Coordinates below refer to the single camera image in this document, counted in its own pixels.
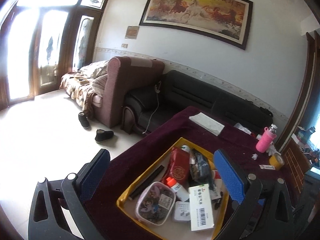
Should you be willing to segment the white medicine box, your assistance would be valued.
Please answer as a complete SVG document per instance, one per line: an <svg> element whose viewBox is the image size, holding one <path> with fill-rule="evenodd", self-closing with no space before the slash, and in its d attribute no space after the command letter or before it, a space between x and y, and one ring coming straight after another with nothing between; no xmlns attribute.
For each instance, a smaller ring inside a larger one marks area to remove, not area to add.
<svg viewBox="0 0 320 240"><path fill-rule="evenodd" d="M189 188L189 210L191 231L202 231L214 227L212 200L209 185Z"/></svg>

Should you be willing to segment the black foil pouch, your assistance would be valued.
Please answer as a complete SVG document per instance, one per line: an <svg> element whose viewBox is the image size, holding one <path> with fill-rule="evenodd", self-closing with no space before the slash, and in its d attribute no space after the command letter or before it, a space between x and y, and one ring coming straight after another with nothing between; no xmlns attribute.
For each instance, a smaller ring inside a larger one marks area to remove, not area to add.
<svg viewBox="0 0 320 240"><path fill-rule="evenodd" d="M193 181L208 184L210 190L214 189L215 183L208 159L194 148L190 152L189 171Z"/></svg>

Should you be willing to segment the white case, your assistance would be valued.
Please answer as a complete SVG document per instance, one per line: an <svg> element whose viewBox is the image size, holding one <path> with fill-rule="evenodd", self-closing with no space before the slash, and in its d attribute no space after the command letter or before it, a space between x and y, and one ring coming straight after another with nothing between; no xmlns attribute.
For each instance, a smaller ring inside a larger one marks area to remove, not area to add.
<svg viewBox="0 0 320 240"><path fill-rule="evenodd" d="M189 202L177 201L173 209L172 218L173 218L173 221L175 222L189 222L190 221Z"/></svg>

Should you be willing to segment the orange capped white bottle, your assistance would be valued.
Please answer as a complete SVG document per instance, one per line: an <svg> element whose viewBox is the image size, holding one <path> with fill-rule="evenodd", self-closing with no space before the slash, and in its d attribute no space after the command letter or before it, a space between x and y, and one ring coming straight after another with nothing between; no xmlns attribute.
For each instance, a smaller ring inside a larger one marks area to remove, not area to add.
<svg viewBox="0 0 320 240"><path fill-rule="evenodd" d="M175 192L176 197L182 201L187 202L189 200L189 192L180 184L178 183L174 178L168 177L166 179L168 187L172 189L172 191Z"/></svg>

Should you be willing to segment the red pouch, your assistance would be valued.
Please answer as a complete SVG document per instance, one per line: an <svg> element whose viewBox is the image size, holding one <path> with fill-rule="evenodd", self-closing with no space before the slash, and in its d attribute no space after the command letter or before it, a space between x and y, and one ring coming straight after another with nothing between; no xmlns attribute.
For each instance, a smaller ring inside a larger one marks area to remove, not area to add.
<svg viewBox="0 0 320 240"><path fill-rule="evenodd" d="M170 153L170 159L167 169L161 178L160 182L166 184L168 177L174 178L181 185L187 183L189 177L189 153L173 147Z"/></svg>

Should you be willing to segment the clear cartoon pencil case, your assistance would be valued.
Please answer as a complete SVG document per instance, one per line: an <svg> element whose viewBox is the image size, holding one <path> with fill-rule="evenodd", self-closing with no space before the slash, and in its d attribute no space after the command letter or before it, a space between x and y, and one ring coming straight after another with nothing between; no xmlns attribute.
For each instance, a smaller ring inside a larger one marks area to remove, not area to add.
<svg viewBox="0 0 320 240"><path fill-rule="evenodd" d="M176 202L176 193L159 181L153 182L139 197L135 215L136 218L148 225L163 225Z"/></svg>

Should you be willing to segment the yellow tape roll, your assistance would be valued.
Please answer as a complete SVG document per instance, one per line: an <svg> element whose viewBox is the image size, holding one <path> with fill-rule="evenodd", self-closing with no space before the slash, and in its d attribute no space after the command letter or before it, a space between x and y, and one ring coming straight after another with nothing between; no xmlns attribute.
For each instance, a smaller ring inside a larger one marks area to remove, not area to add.
<svg viewBox="0 0 320 240"><path fill-rule="evenodd" d="M284 166L284 160L279 153L275 153L270 157L269 164L278 171Z"/></svg>

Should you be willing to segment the maroon velvet table cloth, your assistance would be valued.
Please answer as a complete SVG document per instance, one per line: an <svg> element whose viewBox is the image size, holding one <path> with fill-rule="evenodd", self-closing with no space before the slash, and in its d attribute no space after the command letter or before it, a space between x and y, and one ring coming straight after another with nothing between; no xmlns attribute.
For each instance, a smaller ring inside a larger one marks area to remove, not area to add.
<svg viewBox="0 0 320 240"><path fill-rule="evenodd" d="M169 158L169 164L160 181L166 183L170 177L180 184L186 183L189 175L189 153L175 145L180 138L190 141L192 146L200 146L210 154L223 149L235 163L259 178L283 178L287 184L291 182L290 173L285 167L279 171L262 170L259 167L261 164L268 164L269 157L266 154L259 153L257 160L252 159L252 155L256 153L257 139L229 124L224 124L219 135L213 135L189 119L199 112L194 107L187 107L110 162L93 197L85 201L86 209L107 239L157 238L125 215L116 202L163 155Z"/></svg>

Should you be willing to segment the pink sleeved water bottle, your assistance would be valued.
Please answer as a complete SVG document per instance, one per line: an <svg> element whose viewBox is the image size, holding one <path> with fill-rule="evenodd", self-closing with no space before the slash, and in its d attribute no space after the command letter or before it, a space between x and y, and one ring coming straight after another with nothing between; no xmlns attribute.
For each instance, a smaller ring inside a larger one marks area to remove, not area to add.
<svg viewBox="0 0 320 240"><path fill-rule="evenodd" d="M255 146L258 152L264 153L269 148L272 141L277 137L277 129L275 124L264 128L264 132Z"/></svg>

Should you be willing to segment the yellow storage box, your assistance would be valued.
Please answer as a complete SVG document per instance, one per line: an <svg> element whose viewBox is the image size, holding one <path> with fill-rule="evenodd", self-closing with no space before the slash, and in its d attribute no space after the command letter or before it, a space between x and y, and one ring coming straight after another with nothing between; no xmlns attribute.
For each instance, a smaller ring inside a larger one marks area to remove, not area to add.
<svg viewBox="0 0 320 240"><path fill-rule="evenodd" d="M214 239L228 200L213 154L180 138L120 195L117 207L138 239Z"/></svg>

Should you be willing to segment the black shoe on floor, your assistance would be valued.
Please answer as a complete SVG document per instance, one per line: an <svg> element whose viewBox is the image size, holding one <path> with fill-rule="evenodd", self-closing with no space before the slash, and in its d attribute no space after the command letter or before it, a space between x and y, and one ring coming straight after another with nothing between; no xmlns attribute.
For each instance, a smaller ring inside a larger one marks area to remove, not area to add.
<svg viewBox="0 0 320 240"><path fill-rule="evenodd" d="M97 129L96 131L96 136L95 136L95 141L97 143L101 143L107 140L112 139L114 136L113 131L105 131L103 129Z"/></svg>

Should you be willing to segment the white paper booklet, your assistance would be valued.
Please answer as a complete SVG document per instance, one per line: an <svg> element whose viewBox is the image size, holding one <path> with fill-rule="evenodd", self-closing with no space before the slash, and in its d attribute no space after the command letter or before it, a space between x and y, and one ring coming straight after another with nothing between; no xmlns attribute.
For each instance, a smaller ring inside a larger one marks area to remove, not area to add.
<svg viewBox="0 0 320 240"><path fill-rule="evenodd" d="M215 136L218 136L225 127L223 124L219 123L218 121L210 118L209 116L201 112L197 115L190 116L189 120L201 126L202 128L204 128L205 130L207 130Z"/></svg>

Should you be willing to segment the black shoe near sofa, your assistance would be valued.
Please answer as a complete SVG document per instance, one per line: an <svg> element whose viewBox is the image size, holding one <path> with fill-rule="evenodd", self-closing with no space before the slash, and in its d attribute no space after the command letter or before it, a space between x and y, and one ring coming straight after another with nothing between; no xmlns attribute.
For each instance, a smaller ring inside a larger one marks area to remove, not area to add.
<svg viewBox="0 0 320 240"><path fill-rule="evenodd" d="M88 120L88 118L87 118L87 115L86 115L84 112L80 112L80 113L78 114L78 119L79 119L79 122L80 122L81 126L82 126L84 129L90 128L89 120Z"/></svg>

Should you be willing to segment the black stick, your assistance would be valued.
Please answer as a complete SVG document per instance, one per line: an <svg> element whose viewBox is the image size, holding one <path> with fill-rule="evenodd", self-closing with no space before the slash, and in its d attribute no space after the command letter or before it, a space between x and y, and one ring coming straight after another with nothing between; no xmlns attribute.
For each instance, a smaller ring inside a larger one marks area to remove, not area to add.
<svg viewBox="0 0 320 240"><path fill-rule="evenodd" d="M140 195L152 182L153 180L164 170L164 166L160 165L157 167L152 174L148 176L135 190L129 195L129 200L134 200Z"/></svg>

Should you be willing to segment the black sofa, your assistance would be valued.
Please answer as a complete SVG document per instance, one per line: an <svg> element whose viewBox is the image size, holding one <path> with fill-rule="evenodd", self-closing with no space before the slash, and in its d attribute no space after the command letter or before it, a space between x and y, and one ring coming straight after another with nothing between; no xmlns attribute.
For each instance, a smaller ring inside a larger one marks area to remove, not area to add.
<svg viewBox="0 0 320 240"><path fill-rule="evenodd" d="M254 134L273 122L268 109L171 70L154 84L127 92L121 128L126 133L149 134L189 106L231 125L240 123Z"/></svg>

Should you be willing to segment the wooden glass door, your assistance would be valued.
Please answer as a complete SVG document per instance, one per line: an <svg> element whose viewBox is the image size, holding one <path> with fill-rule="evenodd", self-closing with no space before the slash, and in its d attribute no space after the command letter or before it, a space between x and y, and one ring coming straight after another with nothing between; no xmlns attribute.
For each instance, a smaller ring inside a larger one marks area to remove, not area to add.
<svg viewBox="0 0 320 240"><path fill-rule="evenodd" d="M1 20L1 109L55 91L91 63L108 0L9 0Z"/></svg>

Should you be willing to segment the framed horse painting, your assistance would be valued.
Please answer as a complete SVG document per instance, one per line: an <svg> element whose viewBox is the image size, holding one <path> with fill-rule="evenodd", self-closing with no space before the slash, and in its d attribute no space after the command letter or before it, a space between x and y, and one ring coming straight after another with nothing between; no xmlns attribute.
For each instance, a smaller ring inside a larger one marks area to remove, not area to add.
<svg viewBox="0 0 320 240"><path fill-rule="evenodd" d="M246 49L249 0L147 0L139 24L188 31Z"/></svg>

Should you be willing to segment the brick pattern wall panel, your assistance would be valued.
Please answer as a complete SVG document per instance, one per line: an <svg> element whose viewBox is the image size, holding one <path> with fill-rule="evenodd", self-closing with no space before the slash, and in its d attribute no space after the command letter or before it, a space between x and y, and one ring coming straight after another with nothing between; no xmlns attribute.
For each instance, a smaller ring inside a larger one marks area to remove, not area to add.
<svg viewBox="0 0 320 240"><path fill-rule="evenodd" d="M293 191L299 197L303 187L304 175L311 167L310 161L293 139L290 139L285 146L282 156L285 166L290 172Z"/></svg>

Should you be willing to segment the small wall plaque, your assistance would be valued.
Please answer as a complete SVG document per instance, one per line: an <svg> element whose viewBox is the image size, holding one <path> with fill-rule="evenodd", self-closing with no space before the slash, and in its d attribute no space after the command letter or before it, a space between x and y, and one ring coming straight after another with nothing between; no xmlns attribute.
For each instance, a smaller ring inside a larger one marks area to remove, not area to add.
<svg viewBox="0 0 320 240"><path fill-rule="evenodd" d="M128 26L125 33L125 39L136 40L138 32L139 26Z"/></svg>

